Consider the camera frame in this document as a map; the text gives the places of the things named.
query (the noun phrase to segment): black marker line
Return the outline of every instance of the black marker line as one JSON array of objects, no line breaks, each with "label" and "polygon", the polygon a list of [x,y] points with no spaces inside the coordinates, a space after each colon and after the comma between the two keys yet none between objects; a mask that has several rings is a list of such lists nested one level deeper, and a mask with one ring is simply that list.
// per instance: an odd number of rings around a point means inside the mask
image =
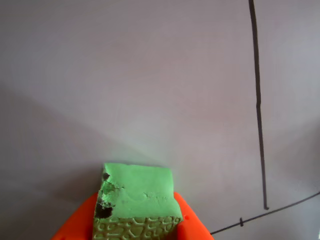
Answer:
[{"label": "black marker line", "polygon": [[248,223],[248,222],[250,222],[250,221],[253,221],[253,220],[262,218],[262,217],[264,217],[264,216],[267,216],[267,215],[270,215],[270,214],[274,214],[274,213],[276,213],[276,212],[279,212],[279,211],[282,211],[282,210],[291,208],[291,207],[293,207],[293,206],[295,206],[295,205],[298,205],[298,204],[301,204],[301,203],[303,203],[303,202],[305,202],[305,201],[308,201],[308,200],[310,200],[310,199],[312,199],[312,198],[314,198],[314,197],[316,197],[316,196],[318,196],[318,195],[320,195],[320,192],[318,192],[318,193],[316,193],[316,194],[314,194],[314,195],[312,195],[312,196],[309,196],[309,197],[307,197],[307,198],[305,198],[305,199],[302,199],[302,200],[300,200],[300,201],[297,201],[297,202],[295,202],[295,203],[292,203],[292,204],[290,204],[290,205],[287,205],[287,206],[278,208],[278,209],[276,209],[276,210],[273,210],[273,211],[270,211],[270,212],[267,212],[267,213],[264,213],[264,214],[261,214],[261,215],[252,217],[252,218],[249,218],[249,219],[247,219],[247,220],[242,220],[242,217],[241,217],[241,218],[240,218],[240,222],[238,222],[238,223],[236,223],[236,224],[233,224],[233,225],[230,225],[230,226],[227,226],[227,227],[225,227],[225,228],[222,228],[222,229],[220,229],[220,230],[218,230],[218,231],[213,231],[213,232],[211,232],[210,234],[211,234],[211,235],[217,234],[217,233],[223,232],[223,231],[225,231],[225,230],[234,228],[234,227],[236,227],[236,226],[238,226],[238,225],[240,225],[240,226],[242,227],[245,223]]},{"label": "black marker line", "polygon": [[254,0],[249,0],[249,10],[250,10],[251,25],[252,25],[252,37],[253,37],[255,93],[256,93],[256,118],[257,118],[257,122],[258,122],[258,135],[259,135],[259,147],[260,147],[262,191],[263,191],[263,208],[265,210],[268,210],[269,207],[267,205],[267,186],[266,186],[264,137],[263,137],[263,132],[262,132],[262,117],[261,117],[261,88],[260,88],[258,30],[257,30],[257,19],[256,19]]}]

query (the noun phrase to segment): black line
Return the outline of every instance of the black line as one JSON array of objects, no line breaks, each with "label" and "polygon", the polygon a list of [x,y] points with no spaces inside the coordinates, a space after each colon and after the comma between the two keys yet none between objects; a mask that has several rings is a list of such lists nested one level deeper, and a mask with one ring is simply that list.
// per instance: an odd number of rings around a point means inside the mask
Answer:
[{"label": "black line", "polygon": [[262,132],[262,117],[261,117],[261,88],[260,88],[258,30],[257,30],[257,19],[256,19],[254,0],[249,0],[249,10],[250,10],[251,25],[252,25],[252,37],[253,37],[255,93],[256,93],[256,118],[257,118],[257,122],[258,122],[258,135],[259,135],[259,147],[260,147],[262,190],[263,190],[263,208],[265,210],[268,210],[269,207],[267,205],[264,137],[263,137],[263,132]]},{"label": "black line", "polygon": [[234,228],[234,227],[236,227],[236,226],[238,226],[238,225],[242,225],[242,226],[243,226],[245,223],[248,223],[248,222],[250,222],[250,221],[253,221],[253,220],[262,218],[262,217],[264,217],[264,216],[267,216],[267,215],[270,215],[270,214],[274,214],[274,213],[276,213],[276,212],[279,212],[279,211],[282,211],[282,210],[291,208],[291,207],[293,207],[293,206],[295,206],[295,205],[298,205],[298,204],[301,204],[301,203],[303,203],[303,202],[305,202],[305,201],[308,201],[308,200],[310,200],[310,199],[312,199],[312,198],[314,198],[314,197],[316,197],[316,196],[318,196],[318,195],[320,195],[320,192],[318,192],[318,193],[316,193],[316,194],[314,194],[314,195],[312,195],[312,196],[309,196],[309,197],[307,197],[307,198],[305,198],[305,199],[302,199],[302,200],[300,200],[300,201],[297,201],[297,202],[295,202],[295,203],[292,203],[292,204],[290,204],[290,205],[287,205],[287,206],[278,208],[278,209],[276,209],[276,210],[273,210],[273,211],[270,211],[270,212],[267,212],[267,213],[264,213],[264,214],[261,214],[261,215],[252,217],[252,218],[249,218],[249,219],[247,219],[247,220],[242,220],[242,218],[240,218],[240,222],[238,222],[238,223],[236,223],[236,224],[233,224],[233,225],[230,225],[230,226],[227,226],[227,227],[225,227],[225,228],[222,228],[222,229],[220,229],[220,230],[218,230],[218,231],[213,231],[213,232],[211,232],[210,234],[211,234],[211,235],[217,234],[217,233],[223,232],[223,231],[225,231],[225,230]]}]

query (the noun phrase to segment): orange plastic holder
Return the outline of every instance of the orange plastic holder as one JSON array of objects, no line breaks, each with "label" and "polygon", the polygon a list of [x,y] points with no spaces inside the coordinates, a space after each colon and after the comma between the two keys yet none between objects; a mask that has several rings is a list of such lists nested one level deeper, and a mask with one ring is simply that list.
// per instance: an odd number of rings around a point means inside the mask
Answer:
[{"label": "orange plastic holder", "polygon": [[[97,196],[95,193],[89,197],[51,240],[91,240]],[[178,224],[178,240],[214,240],[182,196],[175,192],[174,198],[180,205],[184,220]]]}]

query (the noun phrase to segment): green foam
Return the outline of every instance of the green foam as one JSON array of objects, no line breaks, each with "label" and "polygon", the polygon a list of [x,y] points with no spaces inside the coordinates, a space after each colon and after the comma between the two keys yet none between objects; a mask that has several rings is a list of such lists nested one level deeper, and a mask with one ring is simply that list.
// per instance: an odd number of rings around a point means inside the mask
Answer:
[{"label": "green foam", "polygon": [[118,218],[181,217],[174,199],[174,183],[169,168],[105,163],[99,196],[102,204],[111,203]]},{"label": "green foam", "polygon": [[105,163],[94,240],[176,239],[183,220],[168,168]]}]

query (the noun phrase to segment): white wall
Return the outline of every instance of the white wall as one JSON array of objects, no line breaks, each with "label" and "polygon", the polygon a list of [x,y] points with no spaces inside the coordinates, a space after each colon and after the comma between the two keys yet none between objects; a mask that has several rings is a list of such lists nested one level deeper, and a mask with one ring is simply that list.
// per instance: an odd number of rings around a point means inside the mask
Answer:
[{"label": "white wall", "polygon": [[[105,161],[172,168],[209,231],[266,212],[246,0],[11,0],[0,11],[0,239],[48,239]],[[319,191],[319,11],[256,1],[270,210]],[[215,238],[317,239],[312,201]]]}]

